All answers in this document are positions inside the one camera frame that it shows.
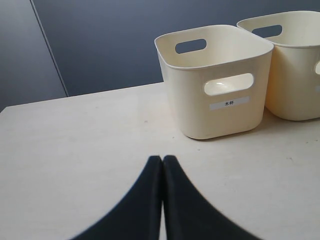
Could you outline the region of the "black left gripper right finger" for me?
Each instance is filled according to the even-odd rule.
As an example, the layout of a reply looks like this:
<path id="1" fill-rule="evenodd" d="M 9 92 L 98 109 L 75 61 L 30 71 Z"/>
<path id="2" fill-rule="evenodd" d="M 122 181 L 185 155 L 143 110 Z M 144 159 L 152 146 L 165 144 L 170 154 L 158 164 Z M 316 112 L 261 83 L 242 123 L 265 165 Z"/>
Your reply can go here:
<path id="1" fill-rule="evenodd" d="M 164 218 L 168 240 L 253 240 L 196 189 L 174 155 L 163 159 Z"/>

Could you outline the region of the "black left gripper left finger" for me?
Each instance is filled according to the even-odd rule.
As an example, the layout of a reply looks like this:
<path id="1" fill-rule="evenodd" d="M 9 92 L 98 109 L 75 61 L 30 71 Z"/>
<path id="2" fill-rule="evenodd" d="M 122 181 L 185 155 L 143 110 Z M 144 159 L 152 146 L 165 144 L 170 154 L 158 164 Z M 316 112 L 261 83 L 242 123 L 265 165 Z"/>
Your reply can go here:
<path id="1" fill-rule="evenodd" d="M 126 195 L 74 240 L 158 240 L 162 215 L 160 156 L 150 156 Z"/>

